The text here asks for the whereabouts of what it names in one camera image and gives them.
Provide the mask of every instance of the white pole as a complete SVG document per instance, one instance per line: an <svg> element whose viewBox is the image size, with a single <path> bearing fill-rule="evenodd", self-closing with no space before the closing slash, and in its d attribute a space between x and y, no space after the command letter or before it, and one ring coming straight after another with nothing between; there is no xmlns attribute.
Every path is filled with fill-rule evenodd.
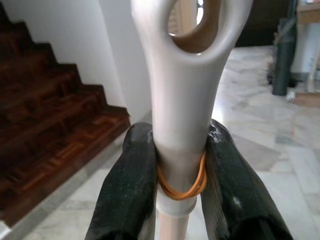
<svg viewBox="0 0 320 240"><path fill-rule="evenodd" d="M131 0L151 83L153 140L164 177L175 190L193 185L209 130L218 83L253 0L207 0L191 34L172 38L176 0ZM160 240L184 240L196 197L172 200L158 188Z"/></svg>

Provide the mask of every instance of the wooden staircase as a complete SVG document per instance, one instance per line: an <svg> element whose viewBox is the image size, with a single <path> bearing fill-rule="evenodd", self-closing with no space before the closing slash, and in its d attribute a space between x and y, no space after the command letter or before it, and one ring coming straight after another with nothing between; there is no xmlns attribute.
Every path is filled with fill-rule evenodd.
<svg viewBox="0 0 320 240"><path fill-rule="evenodd" d="M0 3L0 221L14 225L129 126Z"/></svg>

